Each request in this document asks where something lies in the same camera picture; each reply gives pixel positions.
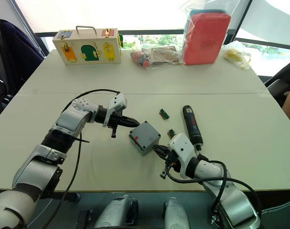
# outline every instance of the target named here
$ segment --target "cordless screwdriver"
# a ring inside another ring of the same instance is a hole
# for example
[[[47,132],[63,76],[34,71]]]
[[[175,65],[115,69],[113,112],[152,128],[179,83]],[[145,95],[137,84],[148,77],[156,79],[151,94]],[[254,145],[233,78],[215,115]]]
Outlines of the cordless screwdriver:
[[[188,131],[189,140],[196,147],[196,150],[199,151],[203,145],[203,140],[195,119],[193,109],[191,106],[186,105],[183,107],[182,111]]]

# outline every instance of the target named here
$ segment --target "plastic bag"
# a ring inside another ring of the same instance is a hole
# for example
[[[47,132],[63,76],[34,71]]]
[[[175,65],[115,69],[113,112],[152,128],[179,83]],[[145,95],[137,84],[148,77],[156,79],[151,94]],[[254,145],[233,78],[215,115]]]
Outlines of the plastic bag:
[[[222,56],[242,69],[250,68],[251,54],[247,48],[240,42],[234,41],[223,45],[221,49]]]
[[[213,63],[240,0],[189,0],[180,9],[186,14],[183,61],[187,65]]]
[[[175,46],[158,46],[132,50],[133,61],[144,69],[163,67],[168,64],[180,64],[179,53]]]

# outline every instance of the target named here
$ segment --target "black wire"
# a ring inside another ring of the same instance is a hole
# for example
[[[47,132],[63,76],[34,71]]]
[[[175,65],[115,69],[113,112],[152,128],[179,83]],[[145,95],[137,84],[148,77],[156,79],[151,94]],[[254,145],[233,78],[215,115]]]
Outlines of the black wire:
[[[81,132],[80,132],[80,134],[79,134],[79,137],[80,137],[80,139],[83,138]],[[71,181],[70,181],[70,183],[69,183],[69,185],[68,185],[66,191],[64,192],[64,194],[63,194],[63,196],[62,196],[62,198],[61,198],[61,200],[60,200],[60,202],[59,202],[57,208],[55,209],[55,211],[53,212],[52,216],[51,216],[50,219],[45,223],[45,225],[43,226],[42,229],[46,229],[46,228],[48,227],[48,225],[51,223],[51,221],[54,219],[54,217],[55,217],[56,214],[58,213],[58,211],[59,211],[59,209],[60,209],[60,207],[61,207],[61,205],[62,205],[62,203],[63,203],[63,201],[64,201],[65,196],[66,196],[67,193],[69,192],[69,189],[70,189],[70,187],[71,187],[71,185],[72,185],[72,183],[73,183],[73,181],[74,181],[74,179],[75,179],[76,173],[77,173],[77,169],[78,169],[78,165],[79,165],[79,159],[80,159],[81,148],[82,148],[82,142],[80,141],[80,142],[79,142],[79,147],[78,147],[78,156],[77,156],[77,161],[76,161],[76,166],[75,166],[75,170],[74,170],[73,177],[72,177],[72,179],[71,179]]]
[[[201,178],[201,179],[180,180],[180,179],[174,178],[169,173],[169,169],[170,169],[170,167],[168,167],[165,164],[165,171],[166,171],[166,174],[168,175],[168,177],[171,180],[173,180],[173,181],[175,181],[177,183],[180,183],[180,184],[191,184],[191,183],[201,183],[201,182],[213,181],[213,180],[223,180],[223,177],[210,177],[210,178]],[[253,188],[251,188],[249,185],[247,185],[246,183],[244,183],[244,182],[242,182],[240,180],[227,177],[227,181],[232,181],[232,182],[241,184],[241,185],[245,186],[247,189],[250,190],[250,192],[252,193],[252,195],[254,196],[254,198],[255,198],[255,200],[257,202],[257,211],[258,211],[259,218],[261,218],[262,206],[261,206],[261,202],[260,202],[259,196],[257,195],[256,191],[254,191]]]
[[[221,187],[220,187],[220,190],[218,192],[218,195],[214,201],[214,203],[212,204],[212,207],[211,207],[211,210],[214,211],[217,204],[219,203],[220,199],[221,199],[221,196],[223,194],[223,191],[225,190],[225,187],[226,187],[226,183],[227,183],[227,167],[226,165],[221,162],[221,161],[209,161],[210,163],[217,163],[217,164],[221,164],[222,165],[222,168],[223,168],[223,179],[222,179],[222,184],[221,184]]]
[[[83,97],[84,95],[87,95],[87,94],[90,94],[90,93],[93,93],[93,92],[114,92],[116,94],[119,94],[120,92],[118,91],[115,91],[115,90],[111,90],[111,89],[96,89],[96,90],[91,90],[91,91],[87,91],[85,93],[82,93],[80,94],[79,96],[73,98],[66,106],[65,108],[63,109],[62,112],[64,112],[69,106],[70,104],[73,102],[74,99],[79,99],[80,97]]]

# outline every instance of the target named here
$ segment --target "black chair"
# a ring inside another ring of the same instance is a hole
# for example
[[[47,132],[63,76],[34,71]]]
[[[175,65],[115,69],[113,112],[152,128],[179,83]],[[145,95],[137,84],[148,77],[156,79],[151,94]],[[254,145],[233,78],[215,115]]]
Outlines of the black chair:
[[[278,104],[282,107],[286,99],[284,93],[290,91],[290,63],[264,84]]]
[[[0,113],[43,59],[19,28],[0,19]]]

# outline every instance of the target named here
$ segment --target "white table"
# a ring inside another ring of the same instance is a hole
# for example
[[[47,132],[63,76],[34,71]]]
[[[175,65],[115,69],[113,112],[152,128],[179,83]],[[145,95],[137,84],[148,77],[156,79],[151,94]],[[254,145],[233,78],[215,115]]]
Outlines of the white table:
[[[39,144],[74,93],[19,93],[0,116],[0,188]],[[86,98],[107,106],[111,94]],[[290,189],[290,122],[269,94],[128,94],[124,115],[147,120],[169,141],[167,130],[184,132],[182,107],[194,109],[204,139],[203,154],[226,163],[233,178],[256,190]],[[158,114],[163,107],[170,119]],[[164,162],[154,153],[141,156],[128,139],[130,128],[118,127],[116,139],[101,124],[88,124],[81,161],[71,191],[203,190],[159,177]],[[61,166],[56,190],[65,190],[75,166],[75,142]]]
[[[144,70],[123,52],[121,64],[65,66],[53,50],[20,93],[83,93],[109,88],[125,94],[268,94],[252,69],[219,57],[214,64]]]

